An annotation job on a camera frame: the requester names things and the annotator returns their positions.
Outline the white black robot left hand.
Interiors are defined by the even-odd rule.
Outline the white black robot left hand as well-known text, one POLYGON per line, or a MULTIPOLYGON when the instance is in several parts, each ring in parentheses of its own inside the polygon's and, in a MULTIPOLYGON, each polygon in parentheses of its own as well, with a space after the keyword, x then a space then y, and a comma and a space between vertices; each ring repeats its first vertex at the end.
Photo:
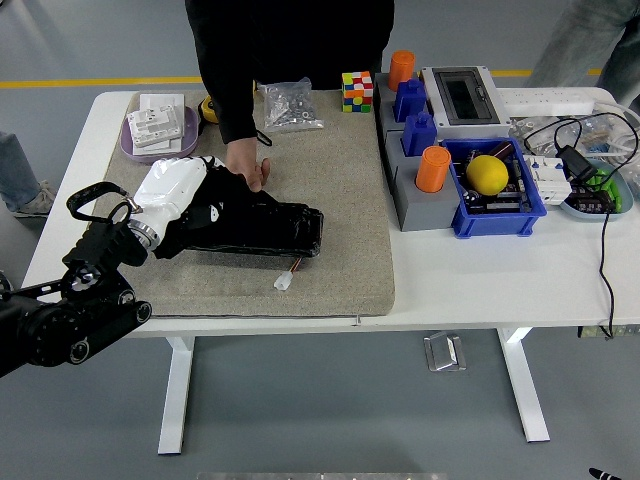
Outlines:
POLYGON ((153 242, 161 243, 168 224, 186 211, 213 167, 224 167, 224 163, 214 156, 154 162, 133 197, 138 210, 131 215, 132 224, 141 224, 153 242))

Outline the person's hand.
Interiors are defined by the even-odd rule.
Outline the person's hand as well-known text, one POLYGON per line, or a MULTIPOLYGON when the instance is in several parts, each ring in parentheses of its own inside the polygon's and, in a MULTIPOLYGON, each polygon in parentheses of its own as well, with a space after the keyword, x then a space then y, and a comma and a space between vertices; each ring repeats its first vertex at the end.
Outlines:
POLYGON ((227 169, 244 177, 252 192, 259 192, 267 183, 271 164, 268 158, 257 160, 257 138, 245 138, 227 144, 224 161, 227 169))

